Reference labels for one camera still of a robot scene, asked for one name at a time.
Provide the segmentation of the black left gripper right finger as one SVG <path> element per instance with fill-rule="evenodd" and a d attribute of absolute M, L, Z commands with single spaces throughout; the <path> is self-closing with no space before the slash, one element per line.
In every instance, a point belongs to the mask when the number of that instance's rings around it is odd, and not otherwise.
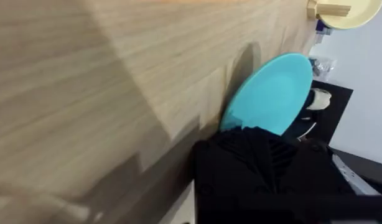
<path fill-rule="evenodd" d="M 354 194 L 332 162 L 332 153 L 317 142 L 300 142 L 260 128 L 250 128 L 249 143 L 256 167 L 274 193 Z"/>

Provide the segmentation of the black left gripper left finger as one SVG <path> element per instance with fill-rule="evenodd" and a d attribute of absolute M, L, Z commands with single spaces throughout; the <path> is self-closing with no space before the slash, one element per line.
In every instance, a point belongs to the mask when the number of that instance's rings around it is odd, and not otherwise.
<path fill-rule="evenodd" d="M 194 144 L 195 186 L 199 195 L 276 192 L 270 140 L 258 128 L 235 128 Z"/>

